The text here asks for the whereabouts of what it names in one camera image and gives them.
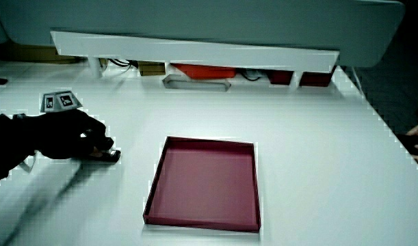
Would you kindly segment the person's right hand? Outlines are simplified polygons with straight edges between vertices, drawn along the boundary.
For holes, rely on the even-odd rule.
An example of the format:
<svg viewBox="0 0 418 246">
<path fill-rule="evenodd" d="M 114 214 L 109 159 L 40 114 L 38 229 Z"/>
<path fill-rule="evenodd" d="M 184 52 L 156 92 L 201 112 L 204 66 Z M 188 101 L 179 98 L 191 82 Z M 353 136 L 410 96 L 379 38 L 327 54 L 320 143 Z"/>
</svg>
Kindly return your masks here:
<svg viewBox="0 0 418 246">
<path fill-rule="evenodd" d="M 105 135 L 104 123 L 81 111 L 80 101 L 69 90 L 43 94 L 40 115 L 22 119 L 34 150 L 50 159 L 87 159 L 115 163 L 121 152 Z"/>
</svg>

